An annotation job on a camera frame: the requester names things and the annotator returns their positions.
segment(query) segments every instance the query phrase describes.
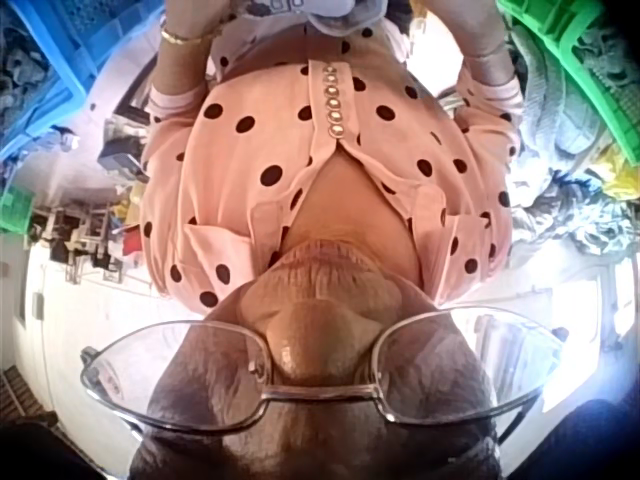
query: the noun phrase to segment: eyeglasses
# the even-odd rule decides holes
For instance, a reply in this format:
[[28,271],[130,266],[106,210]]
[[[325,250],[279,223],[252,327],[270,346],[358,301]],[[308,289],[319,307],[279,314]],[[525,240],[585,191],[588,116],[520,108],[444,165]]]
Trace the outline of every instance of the eyeglasses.
[[277,384],[265,341],[217,321],[177,321],[135,331],[94,355],[88,393],[128,421],[183,434],[253,426],[271,402],[374,402],[391,423],[439,426],[531,404],[556,369],[562,343],[511,312],[464,307],[416,316],[384,331],[366,383]]

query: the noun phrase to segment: blue plastic crate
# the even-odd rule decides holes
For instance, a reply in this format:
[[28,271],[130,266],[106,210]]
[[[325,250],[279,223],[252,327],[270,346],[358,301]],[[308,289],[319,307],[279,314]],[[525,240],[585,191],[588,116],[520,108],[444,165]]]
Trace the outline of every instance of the blue plastic crate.
[[0,161],[76,112],[120,45],[146,29],[163,0],[7,0],[51,64],[19,120],[7,125]]

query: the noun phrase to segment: metal eyeglass frame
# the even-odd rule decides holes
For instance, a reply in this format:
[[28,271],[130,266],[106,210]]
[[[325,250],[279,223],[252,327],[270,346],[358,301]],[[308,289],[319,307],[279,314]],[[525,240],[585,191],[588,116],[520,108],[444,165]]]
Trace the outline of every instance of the metal eyeglass frame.
[[[245,327],[235,325],[235,324],[230,324],[230,323],[224,323],[224,322],[218,322],[218,321],[203,322],[200,320],[185,320],[185,321],[164,322],[164,323],[150,325],[150,326],[138,329],[128,335],[125,335],[124,337],[119,338],[115,342],[112,342],[111,344],[109,344],[107,347],[105,347],[103,350],[101,350],[98,353],[93,353],[95,352],[95,349],[88,347],[83,351],[83,353],[85,355],[90,356],[91,358],[85,364],[80,374],[80,380],[82,382],[82,385],[85,387],[87,393],[92,398],[94,398],[99,403],[101,403],[102,405],[107,407],[109,410],[111,410],[113,413],[121,417],[123,420],[125,420],[126,423],[129,424],[130,422],[133,422],[133,423],[140,422],[147,426],[151,426],[151,427],[158,428],[165,431],[185,434],[185,435],[223,436],[231,433],[242,432],[244,430],[251,428],[258,421],[260,421],[260,419],[264,416],[270,402],[324,403],[324,402],[371,402],[372,401],[375,403],[378,412],[382,415],[382,417],[387,422],[401,424],[401,425],[422,426],[422,427],[459,425],[463,423],[486,420],[486,419],[507,413],[523,405],[525,405],[525,410],[528,411],[531,408],[531,406],[533,406],[533,403],[535,403],[535,400],[542,393],[542,389],[544,388],[544,385],[541,385],[535,388],[534,390],[524,395],[521,395],[509,402],[506,402],[502,405],[493,407],[488,410],[483,410],[481,412],[471,413],[463,416],[439,418],[438,420],[429,420],[429,419],[416,420],[403,415],[399,415],[398,413],[394,412],[394,410],[387,403],[384,397],[382,388],[380,387],[377,381],[377,379],[379,378],[378,358],[380,355],[380,347],[381,345],[383,345],[385,339],[395,331],[409,324],[417,323],[419,321],[423,321],[430,317],[447,314],[447,313],[450,313],[452,310],[459,310],[460,308],[468,308],[468,309],[474,309],[474,310],[490,310],[494,312],[499,311],[502,313],[509,313],[515,317],[519,317],[520,319],[525,320],[526,323],[529,324],[531,327],[535,329],[543,330],[544,332],[548,333],[550,338],[553,338],[553,340],[555,340],[556,342],[559,342],[551,332],[549,332],[547,329],[545,329],[541,325],[531,320],[528,320],[525,317],[522,317],[521,315],[518,315],[513,312],[509,312],[507,310],[502,310],[502,309],[493,308],[493,307],[486,308],[486,307],[471,307],[471,306],[458,307],[455,309],[448,309],[448,310],[440,310],[437,312],[430,312],[426,314],[416,315],[414,317],[398,322],[392,325],[391,327],[389,327],[378,337],[378,339],[376,340],[373,346],[371,357],[370,357],[369,377],[370,377],[371,383],[360,384],[360,385],[345,385],[345,386],[338,386],[338,387],[299,387],[299,386],[289,386],[289,385],[276,385],[272,383],[273,358],[271,356],[271,352],[268,348],[267,343],[258,334],[252,332],[251,330]],[[249,415],[243,421],[236,422],[232,425],[227,425],[224,427],[198,428],[198,427],[180,426],[177,424],[171,424],[171,423],[166,423],[166,422],[157,420],[153,417],[149,417],[147,415],[137,413],[133,410],[129,410],[127,408],[116,405],[112,402],[103,400],[98,394],[96,394],[92,390],[92,386],[87,379],[87,372],[90,370],[93,363],[104,352],[108,351],[115,344],[131,336],[137,335],[142,331],[152,329],[152,328],[157,328],[158,326],[162,326],[162,325],[173,325],[173,324],[194,325],[198,327],[202,327],[206,325],[206,326],[220,328],[220,329],[224,329],[224,330],[235,332],[235,333],[240,333],[256,341],[256,343],[261,348],[262,353],[267,361],[265,362],[265,376],[264,376],[265,380],[264,380],[264,384],[262,385],[260,400],[258,402],[256,409],[251,415]],[[92,353],[87,354],[86,353],[87,350],[90,350]],[[519,418],[519,417],[521,417],[521,415],[518,415],[518,417],[516,417],[516,419],[514,420],[514,421],[517,421],[518,424],[522,421],[522,418]],[[507,430],[509,430],[509,433],[511,433],[514,428],[515,426],[510,425]]]

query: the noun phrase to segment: nose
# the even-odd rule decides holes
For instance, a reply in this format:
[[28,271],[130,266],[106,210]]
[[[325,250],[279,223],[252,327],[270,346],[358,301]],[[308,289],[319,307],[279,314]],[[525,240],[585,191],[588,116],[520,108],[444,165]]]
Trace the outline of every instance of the nose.
[[380,330],[339,303],[314,299],[287,305],[271,318],[266,337],[283,382],[337,386],[353,383]]

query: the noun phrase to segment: green plastic crate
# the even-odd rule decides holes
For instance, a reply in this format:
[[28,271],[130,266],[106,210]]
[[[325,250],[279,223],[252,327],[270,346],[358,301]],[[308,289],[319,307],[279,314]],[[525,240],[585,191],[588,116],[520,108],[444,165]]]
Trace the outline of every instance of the green plastic crate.
[[0,229],[25,234],[29,229],[33,193],[18,187],[9,187],[0,201]]
[[640,119],[631,118],[614,95],[585,69],[573,49],[589,26],[605,13],[599,0],[498,0],[526,25],[575,79],[611,130],[632,166],[640,165]]

